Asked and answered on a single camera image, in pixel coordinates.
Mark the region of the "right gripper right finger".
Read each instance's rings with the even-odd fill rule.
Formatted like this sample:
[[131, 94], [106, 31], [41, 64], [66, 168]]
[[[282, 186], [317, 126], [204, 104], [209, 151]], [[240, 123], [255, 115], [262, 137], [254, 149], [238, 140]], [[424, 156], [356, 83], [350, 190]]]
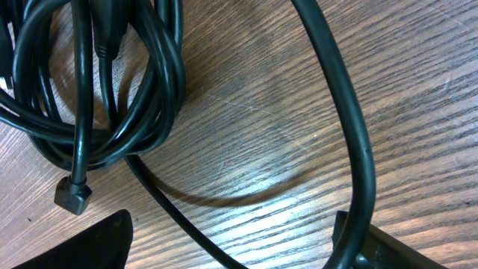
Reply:
[[374, 225], [360, 235], [347, 233], [346, 211], [338, 211], [332, 234], [332, 268], [445, 269]]

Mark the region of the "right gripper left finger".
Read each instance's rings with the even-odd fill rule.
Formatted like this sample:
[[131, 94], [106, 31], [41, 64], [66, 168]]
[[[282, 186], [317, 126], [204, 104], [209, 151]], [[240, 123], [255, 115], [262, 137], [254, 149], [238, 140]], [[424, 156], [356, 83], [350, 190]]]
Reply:
[[132, 239], [131, 215], [122, 209], [15, 269], [124, 268]]

